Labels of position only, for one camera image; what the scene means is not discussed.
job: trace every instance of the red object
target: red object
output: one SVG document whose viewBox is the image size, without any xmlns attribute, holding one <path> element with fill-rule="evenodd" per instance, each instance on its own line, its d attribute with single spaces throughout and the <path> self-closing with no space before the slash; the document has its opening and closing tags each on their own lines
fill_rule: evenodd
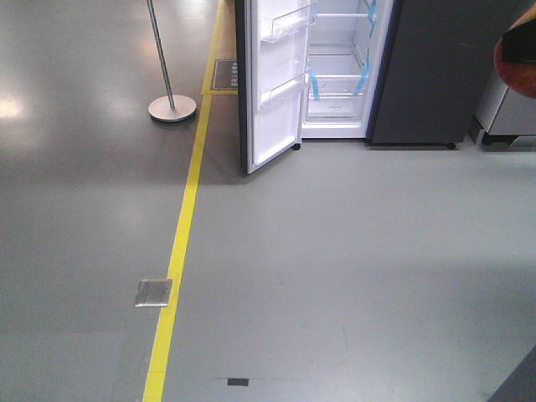
<svg viewBox="0 0 536 402">
<path fill-rule="evenodd" d="M 522 95 L 536 98 L 536 65 L 503 61 L 503 40 L 495 47 L 495 68 L 504 83 Z"/>
</svg>

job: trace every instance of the open refrigerator door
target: open refrigerator door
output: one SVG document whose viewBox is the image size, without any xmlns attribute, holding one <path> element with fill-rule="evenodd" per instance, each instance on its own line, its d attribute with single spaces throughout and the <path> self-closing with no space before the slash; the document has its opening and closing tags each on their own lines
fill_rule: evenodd
<svg viewBox="0 0 536 402">
<path fill-rule="evenodd" d="M 237 2 L 245 26 L 239 49 L 242 166 L 252 173 L 300 143 L 312 0 Z"/>
</svg>

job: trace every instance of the door shelf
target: door shelf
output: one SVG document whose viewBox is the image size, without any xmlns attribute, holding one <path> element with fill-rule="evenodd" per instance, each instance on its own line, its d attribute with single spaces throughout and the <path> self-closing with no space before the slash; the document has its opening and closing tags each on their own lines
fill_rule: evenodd
<svg viewBox="0 0 536 402">
<path fill-rule="evenodd" d="M 301 74 L 275 88 L 260 88 L 259 109 L 271 107 L 301 93 L 305 88 L 306 75 Z"/>
<path fill-rule="evenodd" d="M 261 19 L 260 40 L 273 44 L 295 34 L 302 28 L 313 25 L 316 20 L 316 10 L 317 5 L 312 3 L 277 18 Z"/>
</svg>

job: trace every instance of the yellow floor line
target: yellow floor line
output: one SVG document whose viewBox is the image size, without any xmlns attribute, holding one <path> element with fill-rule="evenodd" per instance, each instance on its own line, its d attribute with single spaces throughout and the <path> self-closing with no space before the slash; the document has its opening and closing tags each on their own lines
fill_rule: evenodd
<svg viewBox="0 0 536 402">
<path fill-rule="evenodd" d="M 167 271 L 167 277 L 173 280 L 173 287 L 169 297 L 169 304 L 161 310 L 158 319 L 157 333 L 152 346 L 151 362 L 149 363 L 149 371 L 147 373 L 145 391 L 143 393 L 144 402 L 161 402 L 164 393 L 169 351 L 171 349 L 181 281 L 183 279 L 184 261 L 186 258 L 186 250 L 188 248 L 190 230 L 192 228 L 204 144 L 209 129 L 210 110 L 212 107 L 212 91 L 210 90 L 210 85 L 214 73 L 214 58 L 216 57 L 219 38 L 221 36 L 224 1 L 225 0 L 219 0 L 218 2 L 214 36 L 212 37 L 212 42 L 210 44 L 209 57 L 203 81 L 203 101 L 199 112 L 198 128 L 195 134 L 192 157 L 190 159 L 188 179 L 186 181 L 186 188 L 183 195 L 183 204 L 178 217 L 177 233 L 175 234 L 175 242 L 173 244 Z"/>
</svg>

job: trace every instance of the metal floor plate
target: metal floor plate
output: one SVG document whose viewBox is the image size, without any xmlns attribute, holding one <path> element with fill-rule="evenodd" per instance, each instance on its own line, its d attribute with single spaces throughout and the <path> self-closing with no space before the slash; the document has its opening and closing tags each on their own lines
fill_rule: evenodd
<svg viewBox="0 0 536 402">
<path fill-rule="evenodd" d="M 166 307 L 171 293 L 171 279 L 144 279 L 137 286 L 134 307 Z"/>
</svg>

